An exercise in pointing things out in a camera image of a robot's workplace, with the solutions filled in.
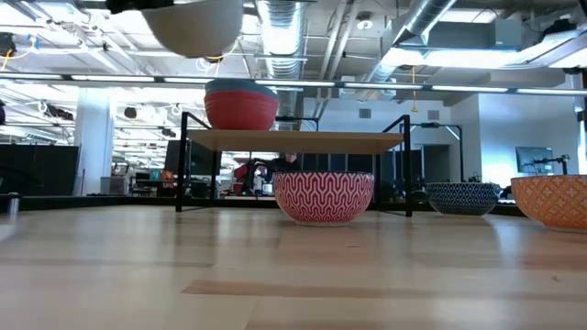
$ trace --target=wooden table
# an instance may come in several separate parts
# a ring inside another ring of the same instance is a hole
[[[193,130],[192,141],[214,151],[275,151],[302,153],[383,154],[399,145],[397,133]]]

